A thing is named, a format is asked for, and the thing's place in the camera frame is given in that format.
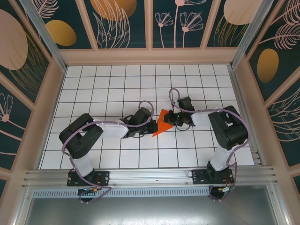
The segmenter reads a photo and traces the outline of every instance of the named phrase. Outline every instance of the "orange object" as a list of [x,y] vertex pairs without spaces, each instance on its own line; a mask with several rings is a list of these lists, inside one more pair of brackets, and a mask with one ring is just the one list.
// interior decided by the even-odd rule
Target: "orange object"
[[159,115],[159,118],[158,118],[158,121],[157,121],[158,131],[155,132],[155,133],[153,134],[152,137],[154,137],[154,136],[156,136],[156,135],[159,135],[159,134],[161,134],[162,132],[165,132],[165,131],[167,131],[167,130],[169,130],[169,129],[171,129],[171,128],[173,127],[173,125],[164,122],[164,116],[165,116],[168,112],[169,112],[169,111],[166,110],[166,109],[162,109],[162,110],[160,111],[160,115]]

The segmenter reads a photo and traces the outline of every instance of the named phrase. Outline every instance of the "grid floor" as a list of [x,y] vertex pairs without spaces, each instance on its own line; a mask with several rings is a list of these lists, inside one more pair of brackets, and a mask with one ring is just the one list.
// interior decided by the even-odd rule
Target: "grid floor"
[[[58,137],[81,114],[116,121],[134,114],[139,102],[148,100],[158,119],[161,109],[172,109],[171,87],[178,88],[181,97],[190,96],[196,110],[228,105],[238,110],[226,65],[68,67],[40,168],[71,168]],[[198,167],[207,165],[217,144],[209,126],[184,132],[172,128],[156,137],[99,139],[88,155],[94,168],[101,169]],[[239,166],[254,165],[249,147],[237,151],[231,162],[235,160]]]

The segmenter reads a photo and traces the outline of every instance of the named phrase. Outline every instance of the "purple cable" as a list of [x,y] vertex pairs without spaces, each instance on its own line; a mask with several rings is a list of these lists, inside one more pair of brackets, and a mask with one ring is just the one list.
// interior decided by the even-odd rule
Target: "purple cable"
[[244,125],[244,127],[245,127],[246,130],[247,130],[247,133],[248,133],[248,139],[246,140],[245,143],[243,143],[242,145],[239,145],[238,147],[236,147],[236,148],[230,153],[230,155],[229,155],[229,157],[228,157],[228,159],[227,159],[227,161],[226,161],[226,164],[229,165],[228,163],[229,163],[231,157],[234,155],[234,153],[235,153],[238,149],[240,149],[240,148],[246,146],[246,145],[250,142],[250,140],[251,140],[251,132],[250,132],[250,129],[249,129],[247,123],[246,123],[239,115],[237,115],[237,114],[235,114],[234,112],[231,112],[231,111],[229,111],[229,110],[227,110],[227,109],[218,109],[218,108],[216,108],[216,109],[200,109],[200,110],[196,110],[196,111],[190,111],[190,110],[181,109],[179,106],[175,105],[175,103],[174,103],[173,100],[172,100],[172,99],[173,99],[172,96],[171,96],[171,95],[172,95],[172,90],[177,91],[177,93],[178,93],[178,99],[180,98],[180,93],[179,93],[179,91],[178,91],[176,88],[171,88],[170,91],[169,91],[169,99],[170,99],[172,105],[173,105],[175,108],[180,109],[180,110],[183,111],[183,112],[187,112],[187,113],[201,113],[201,112],[215,112],[215,111],[221,111],[221,112],[229,113],[229,114],[235,116],[236,118],[238,118],[238,119],[242,122],[242,124]]
[[69,143],[69,141],[70,141],[76,134],[78,134],[78,133],[79,133],[80,131],[82,131],[83,129],[85,129],[85,128],[91,126],[91,125],[94,125],[94,124],[121,124],[121,125],[124,125],[124,126],[126,126],[126,127],[130,127],[130,128],[139,128],[139,127],[142,127],[142,126],[146,125],[147,123],[150,122],[150,120],[152,119],[152,117],[153,117],[153,115],[154,115],[154,107],[153,107],[153,105],[152,105],[151,102],[149,102],[149,101],[142,101],[142,102],[139,103],[139,106],[138,106],[139,109],[141,108],[141,104],[142,104],[143,102],[146,102],[146,103],[150,104],[150,106],[151,106],[151,116],[147,119],[146,122],[144,122],[144,123],[142,123],[142,124],[139,124],[139,125],[129,125],[129,124],[120,123],[120,122],[116,122],[116,121],[95,121],[95,122],[87,123],[87,124],[85,124],[84,126],[82,126],[81,128],[79,128],[78,130],[76,130],[76,131],[75,131],[75,132],[74,132],[74,133],[73,133],[73,134],[72,134],[72,135],[71,135],[71,136],[63,143],[62,148],[61,148],[61,151],[62,151],[63,154],[69,156],[70,162],[71,162],[71,164],[72,164],[74,170],[75,170],[76,173],[78,174],[78,176],[79,176],[84,182],[86,182],[87,184],[90,184],[91,186],[94,186],[94,187],[97,187],[97,188],[107,188],[107,189],[108,189],[108,190],[105,191],[102,195],[100,195],[100,196],[97,197],[97,198],[93,198],[93,199],[92,199],[91,201],[89,201],[89,202],[84,202],[84,201],[82,201],[82,199],[81,199],[82,195],[85,194],[85,193],[87,193],[88,191],[87,191],[87,192],[81,193],[81,195],[79,196],[79,200],[81,201],[81,203],[88,204],[88,203],[92,203],[92,202],[95,202],[95,201],[99,200],[102,196],[106,195],[106,194],[112,189],[112,187],[101,186],[101,185],[93,184],[93,183],[89,182],[88,180],[86,180],[86,179],[79,173],[79,171],[77,170],[77,168],[76,168],[76,166],[75,166],[75,164],[74,164],[74,162],[73,162],[73,159],[72,159],[72,157],[71,157],[71,154],[65,152],[66,145]]

